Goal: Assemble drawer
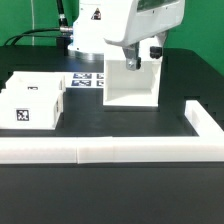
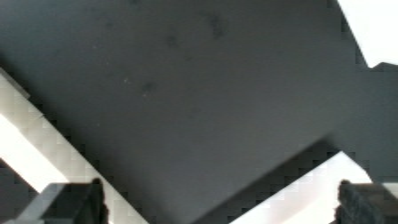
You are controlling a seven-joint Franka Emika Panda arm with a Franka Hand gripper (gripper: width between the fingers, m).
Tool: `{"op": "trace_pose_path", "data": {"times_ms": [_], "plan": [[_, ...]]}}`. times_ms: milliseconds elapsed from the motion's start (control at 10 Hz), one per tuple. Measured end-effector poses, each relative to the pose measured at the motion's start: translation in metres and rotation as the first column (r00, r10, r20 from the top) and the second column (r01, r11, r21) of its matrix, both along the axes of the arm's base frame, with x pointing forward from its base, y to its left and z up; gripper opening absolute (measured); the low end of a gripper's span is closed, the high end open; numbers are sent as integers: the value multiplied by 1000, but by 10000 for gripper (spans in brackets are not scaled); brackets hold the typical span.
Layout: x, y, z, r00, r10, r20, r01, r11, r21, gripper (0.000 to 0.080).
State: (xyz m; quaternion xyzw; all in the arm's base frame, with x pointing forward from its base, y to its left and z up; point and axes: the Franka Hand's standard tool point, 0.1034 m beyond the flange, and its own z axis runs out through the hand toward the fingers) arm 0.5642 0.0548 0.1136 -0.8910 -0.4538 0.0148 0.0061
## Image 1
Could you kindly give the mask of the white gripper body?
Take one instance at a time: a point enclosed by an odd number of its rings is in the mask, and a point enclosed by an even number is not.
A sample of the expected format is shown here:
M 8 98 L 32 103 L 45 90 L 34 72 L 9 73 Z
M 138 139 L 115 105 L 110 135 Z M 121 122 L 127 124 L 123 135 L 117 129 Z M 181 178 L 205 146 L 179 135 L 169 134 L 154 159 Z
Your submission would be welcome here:
M 185 0 L 103 0 L 103 38 L 126 47 L 181 24 Z

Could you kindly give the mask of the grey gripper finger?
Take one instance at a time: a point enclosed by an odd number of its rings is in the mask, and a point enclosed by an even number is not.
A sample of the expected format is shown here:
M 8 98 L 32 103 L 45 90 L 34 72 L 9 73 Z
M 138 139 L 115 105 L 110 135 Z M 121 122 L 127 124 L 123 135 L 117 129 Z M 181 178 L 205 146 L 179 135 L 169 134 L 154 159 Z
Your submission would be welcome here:
M 141 68 L 141 57 L 139 56 L 139 45 L 132 44 L 123 48 L 126 57 L 126 68 L 131 71 Z
M 166 41 L 166 33 L 159 33 L 151 38 L 150 57 L 159 59 L 163 56 L 163 46 Z

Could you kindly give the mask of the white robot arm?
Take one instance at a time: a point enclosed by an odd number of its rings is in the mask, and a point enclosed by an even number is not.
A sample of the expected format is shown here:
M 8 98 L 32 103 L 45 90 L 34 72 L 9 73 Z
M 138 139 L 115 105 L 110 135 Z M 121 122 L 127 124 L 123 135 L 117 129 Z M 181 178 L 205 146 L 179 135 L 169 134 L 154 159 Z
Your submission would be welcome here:
M 123 48 L 126 67 L 138 70 L 139 46 L 147 38 L 161 38 L 180 25 L 185 0 L 79 0 L 79 16 L 68 47 L 77 58 L 103 60 L 103 44 Z

